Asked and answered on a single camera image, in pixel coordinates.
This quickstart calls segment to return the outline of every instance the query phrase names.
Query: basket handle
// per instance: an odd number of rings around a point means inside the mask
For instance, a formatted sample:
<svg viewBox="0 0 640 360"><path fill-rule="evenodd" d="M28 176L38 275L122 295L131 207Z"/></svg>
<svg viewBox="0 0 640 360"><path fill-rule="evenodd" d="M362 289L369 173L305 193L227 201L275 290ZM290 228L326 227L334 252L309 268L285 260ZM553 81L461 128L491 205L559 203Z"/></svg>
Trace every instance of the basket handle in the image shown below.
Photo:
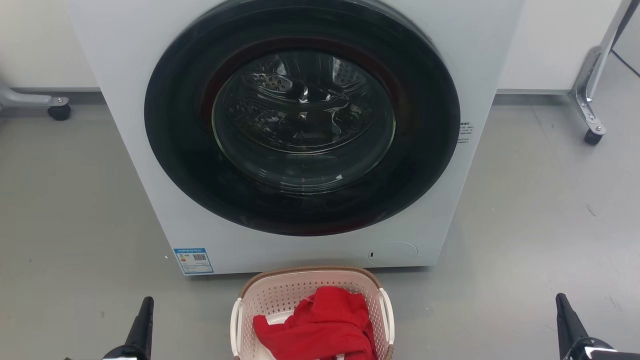
<svg viewBox="0 0 640 360"><path fill-rule="evenodd" d="M240 324L240 310L242 306L242 298L239 297L234 304L233 310L231 310L231 351L234 353L234 357L239 356L240 346L238 340L242 337L241 324Z"/></svg>
<svg viewBox="0 0 640 360"><path fill-rule="evenodd" d="M394 321L394 309L391 307L391 300L389 299L389 295L387 292L380 288L380 305L382 305L382 320L385 323L385 332L387 334L387 339L389 341L389 345L394 344L394 340L396 338L396 323Z"/></svg>

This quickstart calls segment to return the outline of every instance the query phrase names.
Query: label sticker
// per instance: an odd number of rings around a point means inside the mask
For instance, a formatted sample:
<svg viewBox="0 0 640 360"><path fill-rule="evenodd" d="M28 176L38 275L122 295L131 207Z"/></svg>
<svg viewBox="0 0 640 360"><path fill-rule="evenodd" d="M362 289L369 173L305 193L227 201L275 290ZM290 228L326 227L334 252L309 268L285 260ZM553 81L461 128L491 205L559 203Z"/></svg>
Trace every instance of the label sticker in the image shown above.
<svg viewBox="0 0 640 360"><path fill-rule="evenodd" d="M458 143L469 143L469 135L474 132L473 125L468 122L460 123L460 137L458 137Z"/></svg>
<svg viewBox="0 0 640 360"><path fill-rule="evenodd" d="M203 247L192 249L174 249L184 275L213 274L207 251Z"/></svg>

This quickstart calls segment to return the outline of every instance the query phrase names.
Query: washing machine door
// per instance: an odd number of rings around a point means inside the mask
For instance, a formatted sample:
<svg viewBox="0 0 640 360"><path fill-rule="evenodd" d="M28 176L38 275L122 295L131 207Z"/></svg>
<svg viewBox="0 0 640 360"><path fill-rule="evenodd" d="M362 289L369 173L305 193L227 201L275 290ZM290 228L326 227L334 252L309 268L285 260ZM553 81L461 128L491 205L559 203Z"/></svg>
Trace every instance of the washing machine door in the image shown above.
<svg viewBox="0 0 640 360"><path fill-rule="evenodd" d="M310 236L380 222L424 195L460 109L429 39L381 3L232 1L179 35L145 102L166 173L213 213Z"/></svg>

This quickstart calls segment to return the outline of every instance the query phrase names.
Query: white wall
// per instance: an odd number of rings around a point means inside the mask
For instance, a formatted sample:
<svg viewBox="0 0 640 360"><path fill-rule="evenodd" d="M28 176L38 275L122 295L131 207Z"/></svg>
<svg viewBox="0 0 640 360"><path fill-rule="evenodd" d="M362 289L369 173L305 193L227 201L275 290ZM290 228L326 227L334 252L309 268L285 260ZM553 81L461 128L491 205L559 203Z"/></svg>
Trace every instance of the white wall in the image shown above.
<svg viewBox="0 0 640 360"><path fill-rule="evenodd" d="M0 76L12 87L98 87L65 0L0 0Z"/></svg>
<svg viewBox="0 0 640 360"><path fill-rule="evenodd" d="M499 89L569 90L621 0L527 0Z"/></svg>
<svg viewBox="0 0 640 360"><path fill-rule="evenodd" d="M527 0L499 88L570 89L620 1ZM0 76L13 87L98 87L65 0L0 0Z"/></svg>

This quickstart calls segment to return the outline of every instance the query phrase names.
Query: black door rim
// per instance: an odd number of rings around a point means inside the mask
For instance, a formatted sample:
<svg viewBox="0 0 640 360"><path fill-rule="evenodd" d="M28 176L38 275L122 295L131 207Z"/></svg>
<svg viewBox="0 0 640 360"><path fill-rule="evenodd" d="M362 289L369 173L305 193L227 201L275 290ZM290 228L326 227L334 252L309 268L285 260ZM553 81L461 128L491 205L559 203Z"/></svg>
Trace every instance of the black door rim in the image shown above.
<svg viewBox="0 0 640 360"><path fill-rule="evenodd" d="M304 196L248 179L211 131L215 95L235 70L268 53L299 50L366 70L396 116L396 137L376 168L345 188ZM318 236L375 224L422 197L451 160L460 107L428 38L383 4L234 1L200 17L163 54L147 88L145 127L164 171L204 208L268 233Z"/></svg>

